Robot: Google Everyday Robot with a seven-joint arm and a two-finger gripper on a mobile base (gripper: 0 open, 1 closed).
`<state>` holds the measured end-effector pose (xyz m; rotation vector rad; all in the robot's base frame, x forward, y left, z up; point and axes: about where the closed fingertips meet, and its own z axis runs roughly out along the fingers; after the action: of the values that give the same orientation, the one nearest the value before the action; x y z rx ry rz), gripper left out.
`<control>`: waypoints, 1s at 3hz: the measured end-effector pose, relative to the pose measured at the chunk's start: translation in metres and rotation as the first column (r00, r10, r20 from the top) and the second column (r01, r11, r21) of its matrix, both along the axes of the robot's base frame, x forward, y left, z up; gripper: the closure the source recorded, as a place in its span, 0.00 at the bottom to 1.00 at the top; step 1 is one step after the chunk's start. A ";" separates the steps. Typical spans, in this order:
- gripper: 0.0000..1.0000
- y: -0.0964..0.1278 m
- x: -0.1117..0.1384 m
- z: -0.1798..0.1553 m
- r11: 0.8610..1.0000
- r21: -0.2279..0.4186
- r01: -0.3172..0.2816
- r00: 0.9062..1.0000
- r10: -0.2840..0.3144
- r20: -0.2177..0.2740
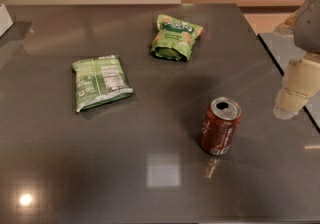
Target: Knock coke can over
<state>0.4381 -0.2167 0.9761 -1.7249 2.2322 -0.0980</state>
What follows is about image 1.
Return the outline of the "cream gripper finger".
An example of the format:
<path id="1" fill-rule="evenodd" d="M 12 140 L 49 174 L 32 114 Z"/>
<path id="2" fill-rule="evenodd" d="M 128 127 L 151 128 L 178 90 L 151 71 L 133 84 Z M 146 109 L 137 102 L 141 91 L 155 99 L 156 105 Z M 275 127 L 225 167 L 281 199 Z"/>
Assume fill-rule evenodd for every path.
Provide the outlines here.
<path id="1" fill-rule="evenodd" d="M 283 22 L 275 27 L 274 32 L 280 35 L 292 35 L 298 11 L 291 13 Z"/>
<path id="2" fill-rule="evenodd" d="M 274 116 L 293 118 L 319 90 L 320 55 L 306 53 L 300 60 L 290 60 L 275 100 Z"/>

